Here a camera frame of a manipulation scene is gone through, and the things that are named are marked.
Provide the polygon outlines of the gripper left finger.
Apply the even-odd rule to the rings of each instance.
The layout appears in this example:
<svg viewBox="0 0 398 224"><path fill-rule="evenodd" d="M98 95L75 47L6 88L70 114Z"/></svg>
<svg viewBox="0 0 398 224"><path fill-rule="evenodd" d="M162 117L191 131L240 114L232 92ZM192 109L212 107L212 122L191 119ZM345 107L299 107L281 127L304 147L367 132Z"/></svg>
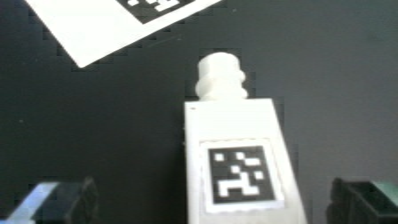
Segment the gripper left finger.
<svg viewBox="0 0 398 224"><path fill-rule="evenodd" d="M0 224L98 224L100 193L95 179L41 182Z"/></svg>

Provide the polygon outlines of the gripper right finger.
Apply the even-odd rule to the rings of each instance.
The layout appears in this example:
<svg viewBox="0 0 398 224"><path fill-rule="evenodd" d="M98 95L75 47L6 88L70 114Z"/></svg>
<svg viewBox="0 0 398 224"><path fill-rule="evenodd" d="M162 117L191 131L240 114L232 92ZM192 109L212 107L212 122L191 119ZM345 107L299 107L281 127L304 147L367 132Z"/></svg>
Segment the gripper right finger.
<svg viewBox="0 0 398 224"><path fill-rule="evenodd" d="M398 185L336 178L327 224L398 224Z"/></svg>

